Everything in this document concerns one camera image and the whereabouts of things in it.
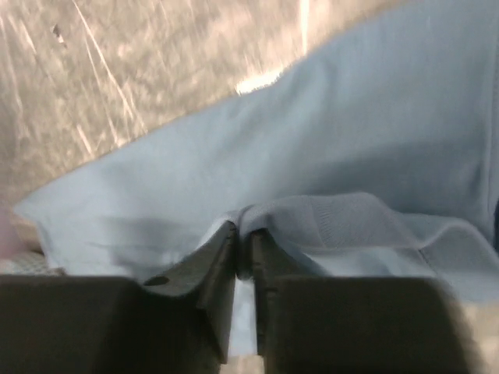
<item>cloth fold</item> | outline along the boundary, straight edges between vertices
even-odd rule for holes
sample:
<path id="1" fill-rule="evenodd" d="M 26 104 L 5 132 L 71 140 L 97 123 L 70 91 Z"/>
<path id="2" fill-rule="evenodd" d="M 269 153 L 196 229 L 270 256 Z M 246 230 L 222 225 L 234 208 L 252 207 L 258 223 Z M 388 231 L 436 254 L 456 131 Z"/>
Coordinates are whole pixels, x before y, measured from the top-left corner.
<path id="1" fill-rule="evenodd" d="M 16 211 L 68 274 L 145 280 L 230 219 L 241 236 L 269 228 L 317 272 L 436 277 L 496 300 L 498 16 L 496 0 L 385 12 Z M 252 292 L 238 283 L 233 355 L 255 351 Z"/>

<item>blue cloth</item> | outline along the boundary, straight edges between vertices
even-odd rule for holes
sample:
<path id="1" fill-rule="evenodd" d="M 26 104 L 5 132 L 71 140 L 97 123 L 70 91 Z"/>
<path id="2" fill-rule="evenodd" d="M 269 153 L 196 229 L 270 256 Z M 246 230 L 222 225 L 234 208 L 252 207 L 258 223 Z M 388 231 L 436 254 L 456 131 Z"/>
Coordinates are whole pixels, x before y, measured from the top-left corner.
<path id="1" fill-rule="evenodd" d="M 497 0 L 427 0 L 336 37 L 275 85 L 173 122 L 36 191 L 54 266 L 143 281 L 224 219 L 315 271 L 434 277 L 499 299 Z M 254 351 L 236 290 L 231 353 Z"/>

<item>pink object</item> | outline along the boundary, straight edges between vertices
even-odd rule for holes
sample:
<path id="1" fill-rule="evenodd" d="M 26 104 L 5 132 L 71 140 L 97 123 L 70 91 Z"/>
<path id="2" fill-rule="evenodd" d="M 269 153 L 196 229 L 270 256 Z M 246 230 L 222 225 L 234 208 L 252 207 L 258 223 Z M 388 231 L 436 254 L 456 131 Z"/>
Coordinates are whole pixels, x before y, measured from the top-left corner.
<path id="1" fill-rule="evenodd" d="M 0 259 L 14 256 L 26 250 L 16 229 L 9 219 L 5 206 L 0 203 Z"/>

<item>fabric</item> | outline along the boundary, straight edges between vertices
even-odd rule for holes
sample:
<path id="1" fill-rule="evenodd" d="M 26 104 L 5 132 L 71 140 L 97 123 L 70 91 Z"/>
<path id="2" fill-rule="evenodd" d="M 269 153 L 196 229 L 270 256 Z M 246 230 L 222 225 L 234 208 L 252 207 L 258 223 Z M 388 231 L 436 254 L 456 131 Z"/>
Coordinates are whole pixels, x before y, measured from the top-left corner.
<path id="1" fill-rule="evenodd" d="M 499 298 L 497 0 L 413 2 L 28 196 L 51 266 L 143 281 L 224 219 L 333 276 Z M 255 350 L 238 283 L 231 353 Z"/>

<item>grasped fabric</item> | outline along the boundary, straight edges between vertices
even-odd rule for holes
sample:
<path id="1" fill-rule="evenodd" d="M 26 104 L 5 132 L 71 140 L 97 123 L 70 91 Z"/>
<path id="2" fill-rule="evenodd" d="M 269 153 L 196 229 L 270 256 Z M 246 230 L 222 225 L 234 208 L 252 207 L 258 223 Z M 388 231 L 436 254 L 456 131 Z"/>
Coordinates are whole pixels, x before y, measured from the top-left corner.
<path id="1" fill-rule="evenodd" d="M 181 118 L 28 196 L 52 266 L 142 281 L 224 219 L 333 276 L 499 298 L 497 0 L 413 2 L 275 85 Z M 254 352 L 238 283 L 231 353 Z"/>

